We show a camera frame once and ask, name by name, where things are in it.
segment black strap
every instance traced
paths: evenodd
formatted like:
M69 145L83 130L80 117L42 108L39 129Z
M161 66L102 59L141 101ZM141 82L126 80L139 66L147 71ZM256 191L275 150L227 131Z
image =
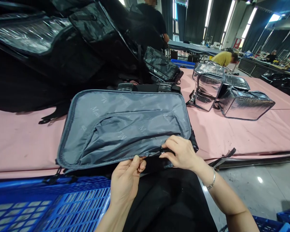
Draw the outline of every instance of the black strap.
M48 115L48 116L43 117L42 120L39 121L39 124L46 124L46 123L49 123L51 121L51 119L60 118L64 115L66 115L69 112L70 105L71 105L70 101L65 101L65 102L58 104L56 106L55 112Z
M162 82L157 83L159 86L158 92L178 92L180 93L180 87L177 86L174 82Z
M138 89L132 83L120 83L117 87L118 91L133 91L137 92Z

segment gray lining fabric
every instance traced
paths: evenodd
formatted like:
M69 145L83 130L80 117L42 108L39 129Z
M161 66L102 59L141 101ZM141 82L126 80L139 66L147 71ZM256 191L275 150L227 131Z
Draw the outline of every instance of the gray lining fabric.
M86 90L72 100L57 161L69 171L104 166L156 155L169 136L190 134L180 94Z

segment factory floor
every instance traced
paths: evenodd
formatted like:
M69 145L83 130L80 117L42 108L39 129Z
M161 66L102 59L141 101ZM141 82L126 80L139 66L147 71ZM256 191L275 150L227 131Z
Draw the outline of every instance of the factory floor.
M290 163L230 168L218 173L252 215L277 220L276 213L290 209ZM225 215L205 188L203 192L218 231L224 231Z

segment hand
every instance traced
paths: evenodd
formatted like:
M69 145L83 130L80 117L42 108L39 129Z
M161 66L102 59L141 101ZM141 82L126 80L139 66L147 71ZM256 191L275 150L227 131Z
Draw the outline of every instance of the hand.
M191 142L180 136L172 135L162 147L171 149L176 156L172 152L166 152L161 154L159 158L168 158L175 167L193 170L203 161L196 155Z
M125 205L132 203L139 187L140 173L145 170L144 158L134 156L133 160L120 162L111 179L111 204Z

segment silver foil bag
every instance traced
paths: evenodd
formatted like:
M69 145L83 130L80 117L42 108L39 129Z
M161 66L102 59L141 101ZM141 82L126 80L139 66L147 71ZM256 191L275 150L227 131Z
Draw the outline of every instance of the silver foil bag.
M218 98L221 98L226 93L227 89L231 86L233 86L234 88L240 91L250 90L250 87L244 78L239 77L239 76L228 75L228 74L225 74L225 76L226 78L221 88L221 91L218 95Z
M186 104L210 111L225 79L224 68L196 63L192 78L196 85Z
M229 87L219 99L219 107L226 118L256 121L275 105L259 91L242 92Z

